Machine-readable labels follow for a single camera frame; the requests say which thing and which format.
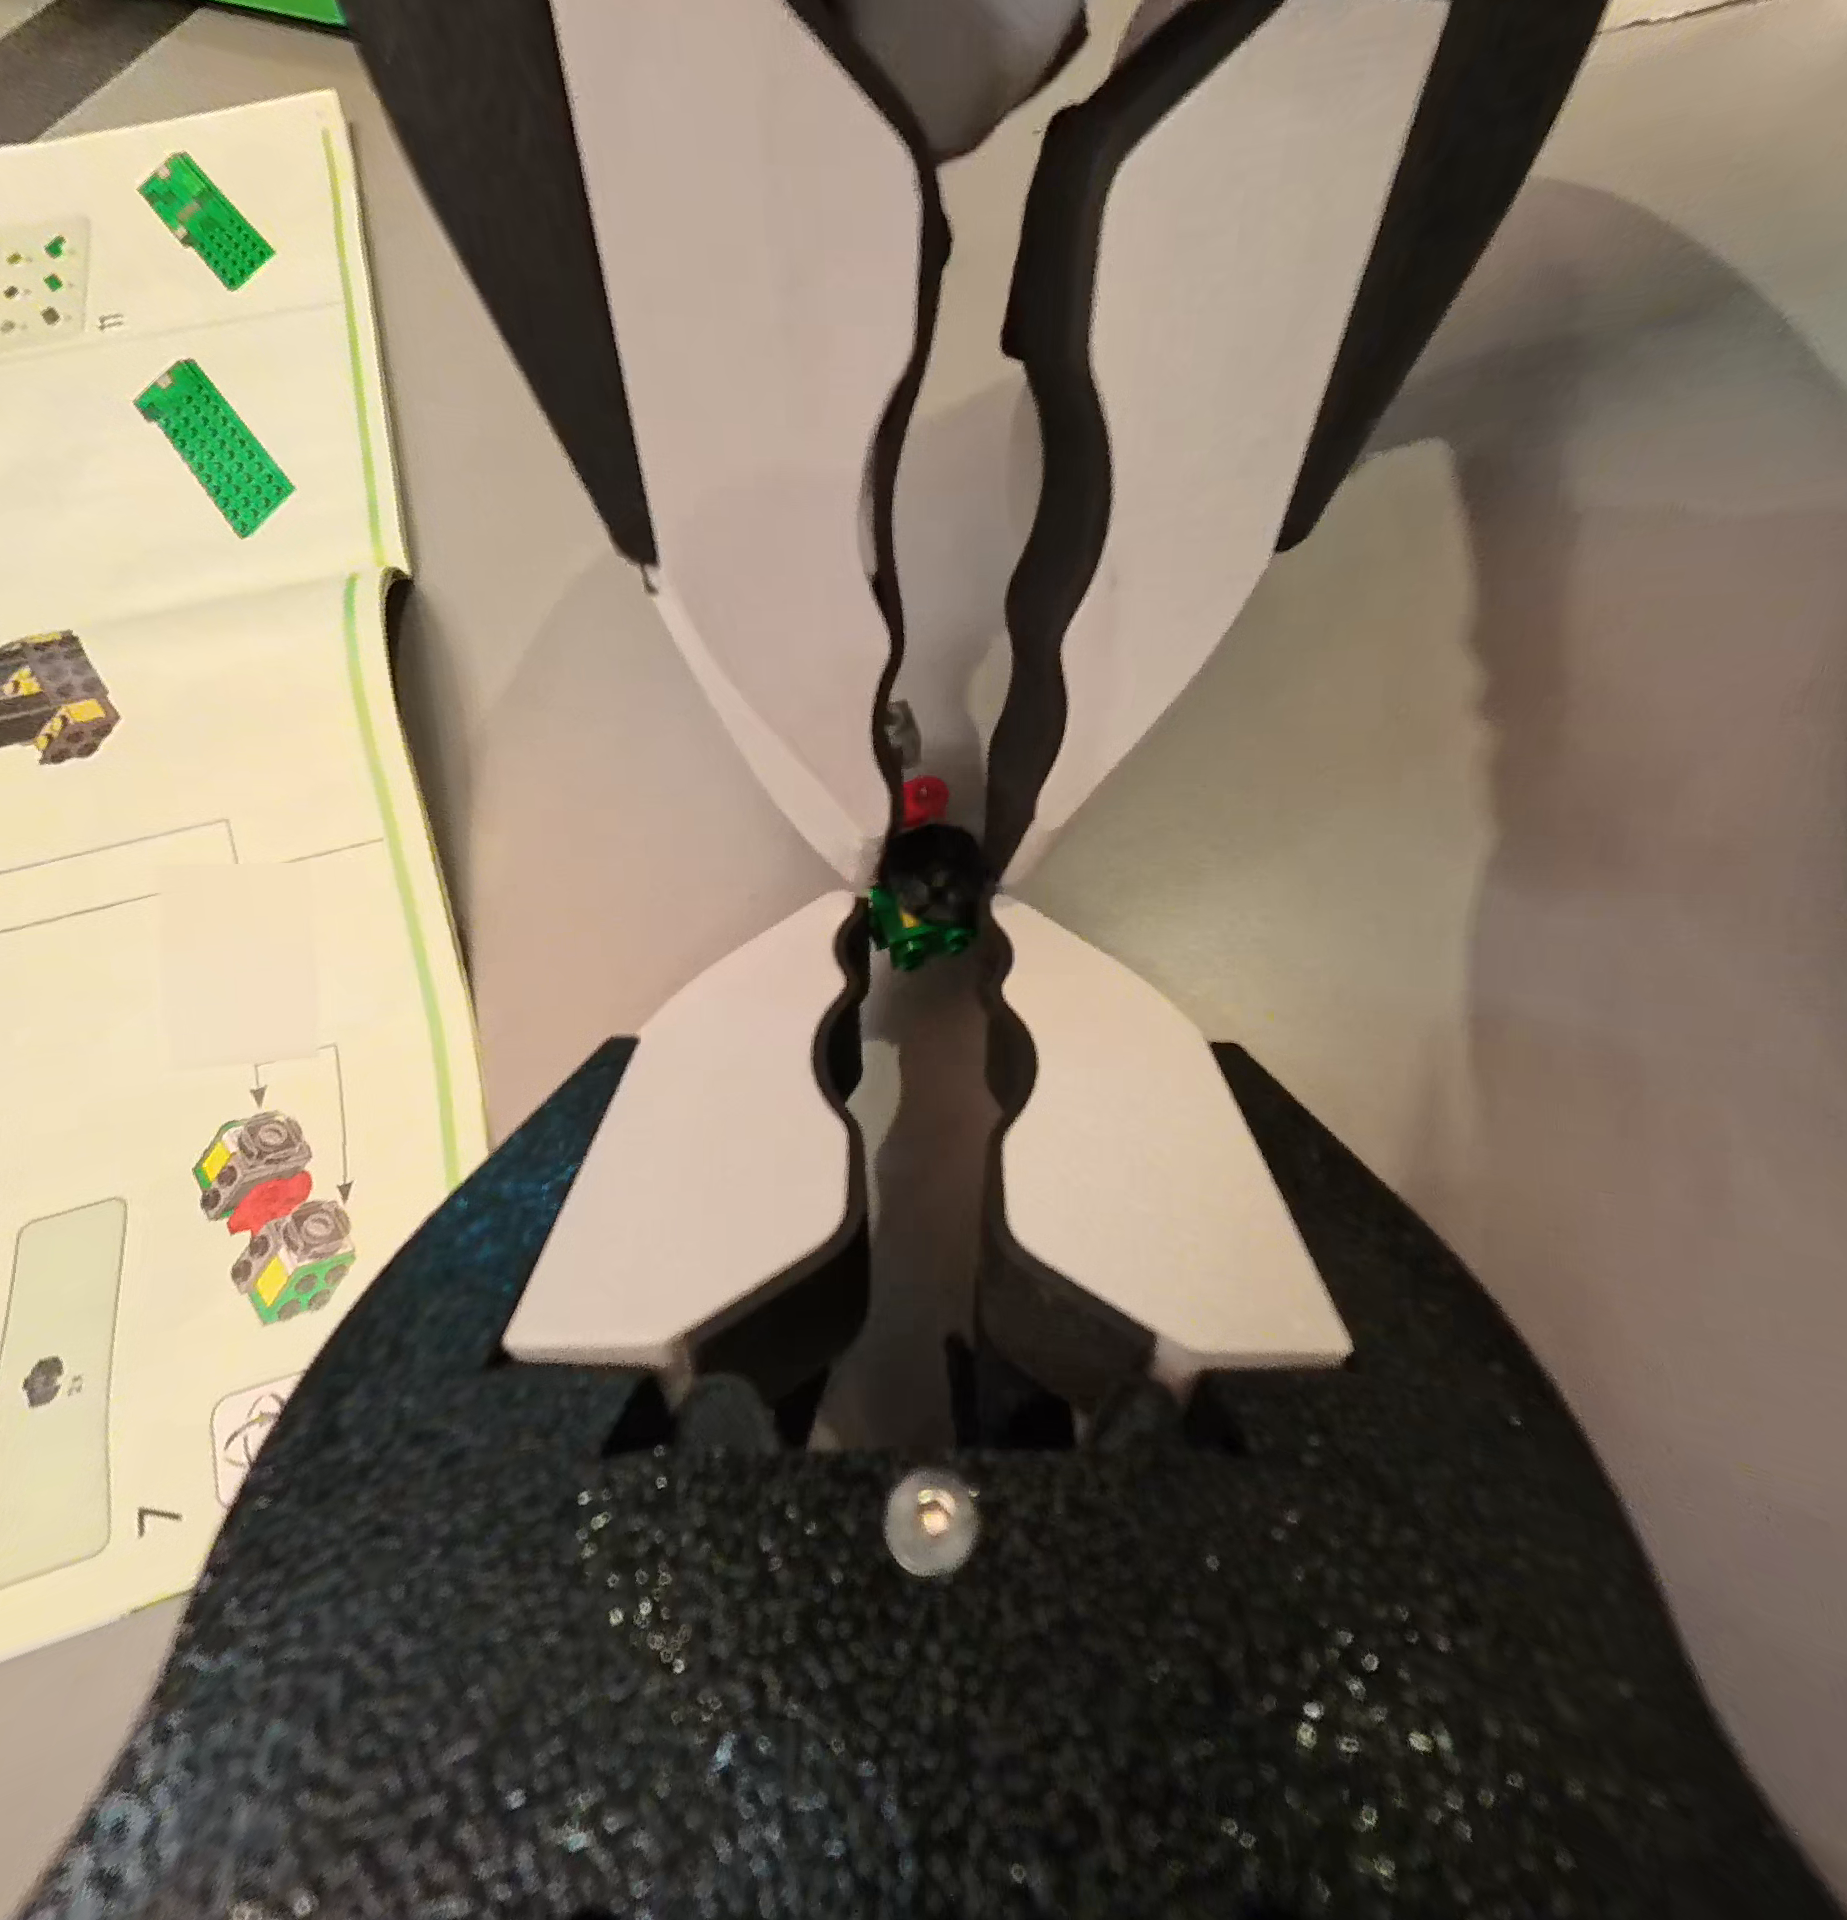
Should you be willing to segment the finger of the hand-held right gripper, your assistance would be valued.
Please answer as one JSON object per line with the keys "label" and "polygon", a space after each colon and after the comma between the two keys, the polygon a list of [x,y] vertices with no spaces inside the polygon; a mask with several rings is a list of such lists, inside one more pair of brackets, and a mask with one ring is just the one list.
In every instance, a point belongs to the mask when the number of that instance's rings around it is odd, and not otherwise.
{"label": "finger of the hand-held right gripper", "polygon": [[986,860],[1018,889],[1277,546],[1448,5],[1187,5],[1061,111],[1012,353],[1040,491]]}
{"label": "finger of the hand-held right gripper", "polygon": [[892,513],[947,220],[841,5],[550,7],[654,560],[654,608],[845,888],[894,812]]}

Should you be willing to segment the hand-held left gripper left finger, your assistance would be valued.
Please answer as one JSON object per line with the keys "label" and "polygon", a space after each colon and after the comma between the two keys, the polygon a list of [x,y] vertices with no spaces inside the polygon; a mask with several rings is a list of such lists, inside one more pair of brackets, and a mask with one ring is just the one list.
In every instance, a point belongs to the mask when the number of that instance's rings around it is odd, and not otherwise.
{"label": "hand-held left gripper left finger", "polygon": [[503,1354],[814,1399],[871,1303],[849,1111],[864,901],[827,894],[696,976],[631,1042]]}

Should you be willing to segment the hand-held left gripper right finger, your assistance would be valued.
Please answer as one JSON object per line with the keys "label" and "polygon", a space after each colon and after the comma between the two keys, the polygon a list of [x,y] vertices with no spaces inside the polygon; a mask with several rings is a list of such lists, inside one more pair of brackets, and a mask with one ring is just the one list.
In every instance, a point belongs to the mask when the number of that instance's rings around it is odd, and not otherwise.
{"label": "hand-held left gripper right finger", "polygon": [[990,922],[984,1343],[1051,1396],[1339,1367],[1351,1331],[1199,1024],[1022,901]]}

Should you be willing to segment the small toy brick assembly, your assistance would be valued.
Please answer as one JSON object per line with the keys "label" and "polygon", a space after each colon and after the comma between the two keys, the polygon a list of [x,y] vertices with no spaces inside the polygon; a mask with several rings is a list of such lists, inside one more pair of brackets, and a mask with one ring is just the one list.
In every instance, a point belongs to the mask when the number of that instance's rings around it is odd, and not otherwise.
{"label": "small toy brick assembly", "polygon": [[896,829],[868,891],[871,945],[896,974],[959,958],[980,938],[984,860],[951,819],[950,782],[926,767],[911,706],[889,699],[881,730],[902,774]]}

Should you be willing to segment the grey desk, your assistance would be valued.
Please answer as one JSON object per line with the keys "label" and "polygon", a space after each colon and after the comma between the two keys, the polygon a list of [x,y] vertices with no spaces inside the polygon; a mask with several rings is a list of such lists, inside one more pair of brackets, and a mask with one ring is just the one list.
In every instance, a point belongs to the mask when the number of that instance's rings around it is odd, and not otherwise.
{"label": "grey desk", "polygon": [[[489,1136],[804,904],[346,43],[0,5],[0,143],[336,88]],[[1464,1258],[1847,1904],[1847,5],[1614,5],[1372,461],[1028,883]]]}

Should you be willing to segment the toy brick instruction booklet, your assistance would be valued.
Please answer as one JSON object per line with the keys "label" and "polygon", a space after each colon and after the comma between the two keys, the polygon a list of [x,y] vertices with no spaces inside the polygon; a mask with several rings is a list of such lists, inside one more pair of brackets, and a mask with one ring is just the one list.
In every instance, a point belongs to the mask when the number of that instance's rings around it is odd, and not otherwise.
{"label": "toy brick instruction booklet", "polygon": [[0,145],[0,1665],[196,1583],[487,1150],[334,93]]}

